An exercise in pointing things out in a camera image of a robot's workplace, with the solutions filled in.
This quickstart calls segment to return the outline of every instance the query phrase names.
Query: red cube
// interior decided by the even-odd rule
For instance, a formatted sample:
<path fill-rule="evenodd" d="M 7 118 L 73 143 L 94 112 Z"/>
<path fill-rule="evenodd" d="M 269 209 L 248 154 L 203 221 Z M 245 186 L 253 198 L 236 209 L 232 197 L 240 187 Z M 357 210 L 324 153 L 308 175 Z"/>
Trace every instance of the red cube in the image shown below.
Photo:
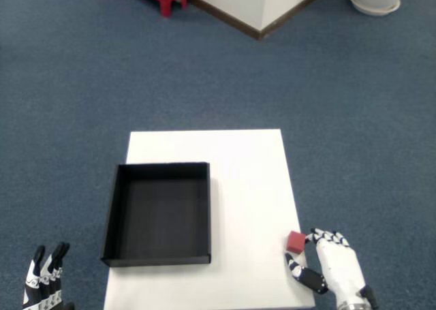
<path fill-rule="evenodd" d="M 290 252 L 300 254 L 305 250 L 305 243 L 306 235 L 292 231 L 287 238 L 286 249 Z"/>

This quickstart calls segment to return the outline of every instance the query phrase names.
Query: black tray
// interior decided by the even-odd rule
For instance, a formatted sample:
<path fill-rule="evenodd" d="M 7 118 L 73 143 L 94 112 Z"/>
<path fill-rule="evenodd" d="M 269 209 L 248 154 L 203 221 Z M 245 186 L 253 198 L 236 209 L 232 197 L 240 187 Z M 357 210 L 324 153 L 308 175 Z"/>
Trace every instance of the black tray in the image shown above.
<path fill-rule="evenodd" d="M 211 262 L 209 164 L 120 165 L 102 261 L 111 267 Z"/>

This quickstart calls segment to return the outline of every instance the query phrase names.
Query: white table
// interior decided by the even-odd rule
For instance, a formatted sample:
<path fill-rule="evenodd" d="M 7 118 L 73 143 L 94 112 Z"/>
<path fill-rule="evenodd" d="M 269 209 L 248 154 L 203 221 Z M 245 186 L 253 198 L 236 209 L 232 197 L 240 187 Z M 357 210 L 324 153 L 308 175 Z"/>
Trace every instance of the white table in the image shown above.
<path fill-rule="evenodd" d="M 131 133 L 128 164 L 188 161 L 211 164 L 212 262 L 111 268 L 104 309 L 314 307 L 283 256 L 299 225 L 280 130 Z"/>

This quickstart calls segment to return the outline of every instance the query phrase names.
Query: wooden trim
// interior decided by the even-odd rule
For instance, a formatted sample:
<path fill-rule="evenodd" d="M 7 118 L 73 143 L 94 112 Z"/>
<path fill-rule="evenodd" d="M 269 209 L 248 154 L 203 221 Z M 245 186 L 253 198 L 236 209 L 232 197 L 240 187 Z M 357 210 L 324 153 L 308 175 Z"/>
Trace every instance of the wooden trim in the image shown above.
<path fill-rule="evenodd" d="M 297 15 L 303 8 L 305 8 L 310 3 L 315 0 L 303 0 L 299 4 L 295 5 L 292 9 L 288 10 L 286 13 L 278 17 L 274 22 L 270 23 L 267 27 L 260 31 L 260 39 L 263 39 L 267 35 L 274 33 L 277 29 L 282 27 L 289 19 Z"/>
<path fill-rule="evenodd" d="M 243 21 L 237 19 L 236 17 L 233 17 L 227 12 L 223 12 L 221 9 L 215 7 L 214 5 L 211 5 L 203 0 L 188 0 L 188 2 L 192 3 L 197 8 L 204 10 L 210 15 L 218 18 L 219 20 L 222 20 L 230 26 L 233 26 L 235 29 L 238 29 L 239 31 L 251 36 L 253 39 L 260 40 L 259 30 L 251 27 L 248 24 L 245 24 Z"/>
<path fill-rule="evenodd" d="M 226 22 L 227 24 L 234 27 L 235 29 L 238 29 L 239 31 L 251 36 L 253 39 L 256 39 L 258 41 L 262 40 L 266 36 L 270 35 L 271 33 L 275 32 L 277 29 L 282 27 L 289 19 L 297 15 L 299 11 L 301 11 L 304 7 L 306 7 L 313 1 L 314 0 L 301 1 L 298 5 L 288 10 L 282 16 L 278 17 L 278 19 L 276 19 L 274 22 L 269 24 L 267 27 L 265 27 L 262 30 L 258 30 L 203 0 L 188 0 L 188 2 L 192 3 L 193 5 L 200 8 L 201 10 L 204 10 L 210 15 L 218 18 L 219 20 L 222 20 L 223 22 Z"/>

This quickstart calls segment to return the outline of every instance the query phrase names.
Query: floor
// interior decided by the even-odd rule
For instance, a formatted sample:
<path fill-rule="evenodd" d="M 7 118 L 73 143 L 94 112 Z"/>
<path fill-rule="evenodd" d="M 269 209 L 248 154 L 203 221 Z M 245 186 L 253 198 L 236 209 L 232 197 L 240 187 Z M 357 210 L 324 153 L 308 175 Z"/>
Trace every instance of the floor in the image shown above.
<path fill-rule="evenodd" d="M 348 237 L 381 309 L 434 309 L 435 23 L 435 0 L 385 18 L 317 0 L 257 42 L 194 6 L 163 19 L 153 0 L 0 0 L 3 309 L 20 307 L 36 246 L 58 241 L 65 299 L 103 308 L 130 131 L 272 127 L 302 229 Z"/>

